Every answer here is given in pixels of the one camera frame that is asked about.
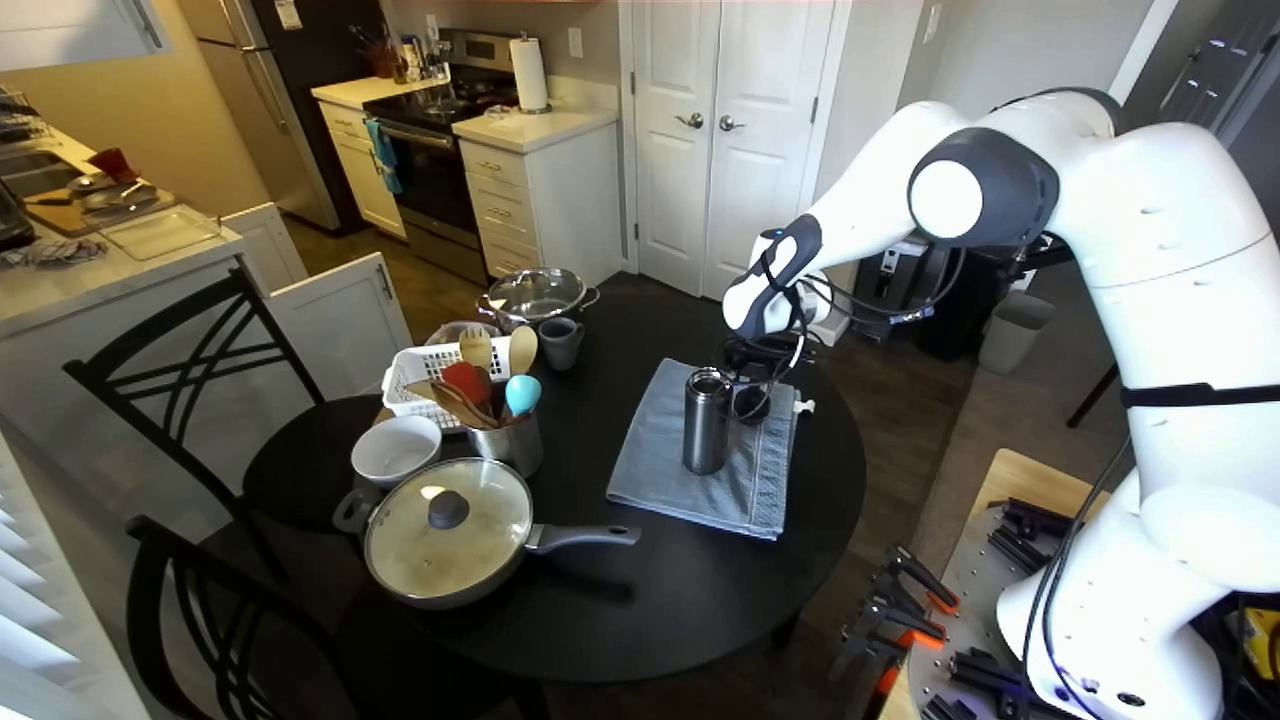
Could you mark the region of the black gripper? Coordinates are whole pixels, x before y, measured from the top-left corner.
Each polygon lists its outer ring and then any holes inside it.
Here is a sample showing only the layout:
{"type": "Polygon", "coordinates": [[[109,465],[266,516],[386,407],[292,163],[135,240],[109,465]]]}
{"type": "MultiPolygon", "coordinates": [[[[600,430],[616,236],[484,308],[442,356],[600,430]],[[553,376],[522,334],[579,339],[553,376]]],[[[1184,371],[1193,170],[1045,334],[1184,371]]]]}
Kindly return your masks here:
{"type": "Polygon", "coordinates": [[[804,360],[804,350],[809,350],[804,334],[764,334],[764,339],[733,334],[725,349],[725,366],[735,383],[773,388],[804,360]]]}

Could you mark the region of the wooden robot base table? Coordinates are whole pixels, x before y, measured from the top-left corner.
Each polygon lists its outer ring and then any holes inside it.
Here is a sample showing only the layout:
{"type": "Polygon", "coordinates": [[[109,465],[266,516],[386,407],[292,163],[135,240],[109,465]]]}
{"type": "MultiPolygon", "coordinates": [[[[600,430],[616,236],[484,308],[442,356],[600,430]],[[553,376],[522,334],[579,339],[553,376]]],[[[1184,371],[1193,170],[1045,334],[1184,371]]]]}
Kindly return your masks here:
{"type": "Polygon", "coordinates": [[[992,455],[946,563],[941,566],[941,581],[960,594],[960,612],[941,615],[946,638],[916,644],[901,660],[901,667],[879,684],[879,709],[871,720],[1000,720],[1000,705],[986,687],[950,680],[950,660],[970,646],[986,651],[1006,677],[1020,673],[995,626],[995,594],[1024,581],[1024,566],[992,542],[992,533],[1000,528],[1006,499],[1077,516],[1087,492],[1087,481],[1024,453],[1000,449],[992,455]]]}

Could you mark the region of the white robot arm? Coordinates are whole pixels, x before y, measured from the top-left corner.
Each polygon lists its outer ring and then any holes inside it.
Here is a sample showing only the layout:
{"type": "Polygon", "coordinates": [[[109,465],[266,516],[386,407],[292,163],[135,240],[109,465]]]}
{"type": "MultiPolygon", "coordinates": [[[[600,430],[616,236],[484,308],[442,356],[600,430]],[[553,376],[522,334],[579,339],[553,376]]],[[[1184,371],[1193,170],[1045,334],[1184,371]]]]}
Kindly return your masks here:
{"type": "Polygon", "coordinates": [[[1077,295],[1038,356],[1118,376],[1130,466],[995,599],[1032,690],[1087,720],[1225,720],[1229,677],[1197,621],[1280,591],[1280,245],[1231,152],[1186,120],[1128,127],[1090,86],[982,115],[913,98],[757,236],[725,325],[747,343],[790,334],[824,313],[828,268],[909,236],[1059,245],[1077,295]]]}

